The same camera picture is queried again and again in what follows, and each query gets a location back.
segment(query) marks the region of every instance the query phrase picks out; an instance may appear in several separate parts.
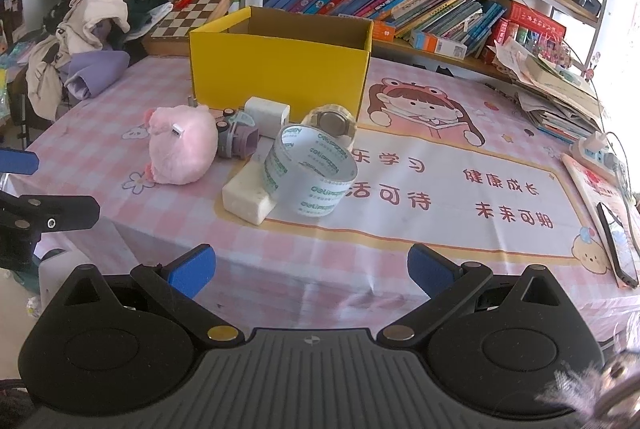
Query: pink plush toy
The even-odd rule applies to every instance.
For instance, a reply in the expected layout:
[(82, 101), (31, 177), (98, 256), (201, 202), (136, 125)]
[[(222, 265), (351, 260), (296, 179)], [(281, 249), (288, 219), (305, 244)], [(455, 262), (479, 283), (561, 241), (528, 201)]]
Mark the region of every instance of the pink plush toy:
[(146, 178), (159, 184), (188, 184), (207, 172), (218, 149), (216, 119), (207, 106), (156, 108), (145, 114), (151, 135)]

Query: pink checkered tablecloth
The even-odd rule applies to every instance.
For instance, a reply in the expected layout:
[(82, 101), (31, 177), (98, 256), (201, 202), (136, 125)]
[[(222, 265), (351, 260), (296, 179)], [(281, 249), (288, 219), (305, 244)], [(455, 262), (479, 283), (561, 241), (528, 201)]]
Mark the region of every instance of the pink checkered tablecloth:
[[(534, 129), (511, 102), (478, 83), (370, 61), (367, 89), (391, 79), (446, 92), (482, 131), (483, 149), (553, 169), (588, 217), (559, 159), (565, 145)], [(237, 161), (216, 159), (201, 180), (186, 186), (147, 182), (144, 113), (184, 104), (190, 93), (188, 59), (147, 58), (34, 142), (40, 169), (31, 177), (10, 176), (9, 192), (91, 195), (101, 206), (93, 229), (44, 234), (38, 255), (56, 247), (79, 249), (103, 273), (127, 273), (139, 263), (168, 263), (209, 243), (218, 266), (197, 301), (243, 329), (366, 326), (375, 333), (425, 300), (407, 276), (405, 250), (336, 241), (322, 231), (312, 237), (230, 221), (220, 213), (220, 191)], [(367, 98), (358, 120), (373, 124), (369, 104)], [(487, 264), (495, 273), (520, 273), (526, 266), (508, 258)], [(580, 265), (549, 267), (599, 340), (640, 310), (639, 293), (617, 288), (610, 271), (598, 275)]]

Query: tablecloth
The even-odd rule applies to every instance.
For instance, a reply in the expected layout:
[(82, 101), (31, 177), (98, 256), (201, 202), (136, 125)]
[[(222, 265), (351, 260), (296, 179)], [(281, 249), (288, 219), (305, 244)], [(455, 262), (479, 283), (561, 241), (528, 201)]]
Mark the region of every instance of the tablecloth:
[[(211, 77), (212, 84), (234, 83), (216, 81), (214, 69)], [(427, 118), (420, 119), (430, 132), (425, 138), (444, 145), (462, 142), (470, 149), (548, 168), (577, 204), (585, 226), (593, 227), (559, 159), (566, 145), (533, 128), (508, 99), (492, 89), (371, 59), (358, 116), (364, 128), (412, 135), (410, 123), (415, 118), (402, 111), (402, 102), (396, 101), (394, 110), (394, 101), (388, 98), (394, 93), (384, 89), (398, 84), (433, 88), (428, 91), (450, 104), (452, 118), (439, 121), (428, 117), (430, 99), (414, 99), (425, 107), (422, 113)], [(201, 180), (186, 186), (148, 182), (143, 176), (148, 162), (144, 113), (157, 106), (184, 104), (190, 94), (188, 59), (147, 58), (130, 67), (97, 99), (82, 101), (34, 142), (30, 149), (38, 154), (40, 169), (30, 177), (12, 175), (10, 192), (91, 195), (101, 206), (93, 229), (44, 234), (37, 255), (57, 247), (79, 249), (103, 273), (127, 273), (139, 263), (168, 263), (197, 244), (210, 243), (218, 260), (216, 274), (196, 300), (244, 330), (364, 326), (375, 333), (426, 300), (407, 275), (407, 244), (375, 236), (354, 241), (326, 229), (313, 230), (311, 235), (292, 234), (278, 221), (254, 227), (230, 218), (222, 209), (220, 191), (238, 170), (237, 160), (216, 159)], [(443, 133), (442, 127), (451, 126), (453, 120), (460, 126)], [(362, 150), (359, 154), (360, 162), (366, 162)], [(460, 178), (461, 185), (474, 184), (473, 178)], [(531, 219), (536, 225), (542, 221), (544, 227), (535, 214)], [(476, 259), (469, 253), (460, 256), (458, 262)], [(478, 259), (495, 273), (520, 273), (530, 263), (500, 252)], [(630, 312), (640, 310), (639, 293), (617, 288), (608, 269), (593, 273), (571, 257), (558, 259), (557, 265), (555, 260), (545, 263), (598, 340), (612, 336)]]

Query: floor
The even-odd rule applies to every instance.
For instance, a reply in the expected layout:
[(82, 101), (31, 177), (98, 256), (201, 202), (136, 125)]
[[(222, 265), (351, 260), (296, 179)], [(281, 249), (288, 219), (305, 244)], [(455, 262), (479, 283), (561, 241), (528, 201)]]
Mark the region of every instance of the floor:
[[(21, 149), (22, 142), (16, 137), (17, 133), (16, 127), (7, 130), (0, 146)], [(31, 130), (30, 133), (34, 139), (41, 132)], [(27, 301), (32, 296), (12, 277), (4, 277), (4, 271), (0, 269), (0, 379), (19, 377), (18, 353), (36, 322), (27, 315)]]

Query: stack of papers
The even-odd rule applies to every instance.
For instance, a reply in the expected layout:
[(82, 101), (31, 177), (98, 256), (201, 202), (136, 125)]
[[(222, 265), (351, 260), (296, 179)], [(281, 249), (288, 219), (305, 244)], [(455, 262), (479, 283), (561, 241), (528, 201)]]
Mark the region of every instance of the stack of papers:
[(511, 38), (496, 45), (495, 53), (496, 61), (515, 73), (516, 102), (537, 129), (570, 144), (601, 129), (604, 108), (591, 88), (556, 76)]

